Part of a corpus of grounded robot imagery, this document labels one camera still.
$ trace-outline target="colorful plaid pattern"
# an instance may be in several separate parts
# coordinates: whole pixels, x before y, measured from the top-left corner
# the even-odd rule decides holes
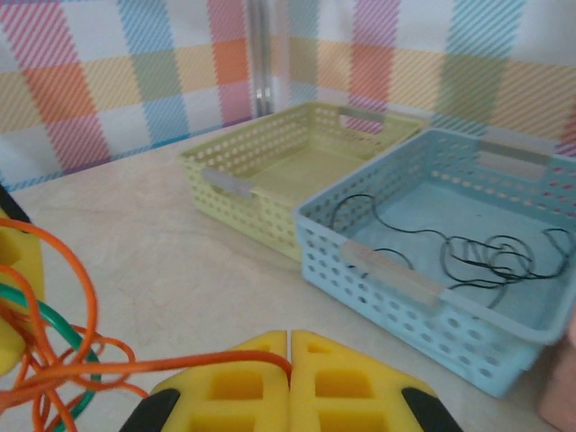
[[[284,91],[576,157],[576,2],[277,1],[278,108]]]
[[[253,116],[245,0],[0,0],[9,189]]]

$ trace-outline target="pink object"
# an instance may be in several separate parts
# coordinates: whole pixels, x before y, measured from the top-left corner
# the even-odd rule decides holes
[[[562,432],[576,432],[576,314],[540,403],[540,416]]]

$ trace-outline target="yellow sponge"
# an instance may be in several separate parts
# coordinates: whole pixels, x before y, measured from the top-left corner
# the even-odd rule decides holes
[[[286,358],[286,336],[273,331],[234,349]],[[461,430],[426,384],[325,337],[294,331],[292,365],[290,389],[280,368],[258,362],[195,367],[173,376],[153,391],[180,393],[162,432],[432,430],[424,424]],[[140,418],[122,431],[142,424]]]
[[[6,217],[2,209],[0,217]],[[0,228],[0,264],[20,272],[30,282],[36,297],[44,300],[41,246],[37,238],[15,229]],[[14,286],[12,278],[5,274],[0,274],[0,282]],[[23,311],[23,308],[11,302],[4,304]],[[0,376],[10,372],[20,362],[23,352],[24,341],[20,335],[0,318]]]

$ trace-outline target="yellow basket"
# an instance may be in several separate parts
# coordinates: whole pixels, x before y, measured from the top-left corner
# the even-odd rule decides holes
[[[180,158],[200,211],[300,261],[293,207],[423,126],[399,115],[304,103]]]

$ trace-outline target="black wire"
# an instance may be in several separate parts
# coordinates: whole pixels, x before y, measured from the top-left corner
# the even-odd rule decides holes
[[[448,289],[454,290],[456,288],[471,286],[486,290],[499,290],[496,298],[488,306],[489,309],[493,309],[500,304],[512,284],[518,284],[523,281],[549,280],[560,277],[570,267],[572,255],[576,252],[576,237],[574,237],[573,233],[561,228],[543,229],[541,231],[542,234],[560,255],[560,262],[550,274],[539,274],[536,273],[536,256],[534,251],[520,238],[508,235],[496,235],[489,237],[482,242],[473,238],[447,236],[443,232],[435,229],[401,229],[394,227],[380,217],[377,210],[376,198],[368,193],[355,193],[340,201],[330,216],[328,222],[328,227],[330,229],[334,229],[340,209],[348,201],[354,198],[370,199],[373,216],[380,224],[390,230],[404,234],[432,233],[438,235],[443,240],[442,246],[440,247],[440,265],[442,271],[446,276],[457,282],[456,284],[449,286]],[[554,237],[554,235],[558,233],[565,235],[567,238],[570,244],[570,247],[567,250],[560,246],[557,239]],[[414,269],[414,265],[410,260],[397,250],[383,247],[375,249],[374,251],[392,252],[402,257],[404,261],[406,261],[410,270]],[[448,260],[450,258],[463,265],[487,270],[494,277],[492,279],[462,279],[456,277],[449,268]],[[517,262],[516,269],[506,264],[506,258],[513,258]],[[364,273],[361,277],[366,278],[367,276],[368,273]]]

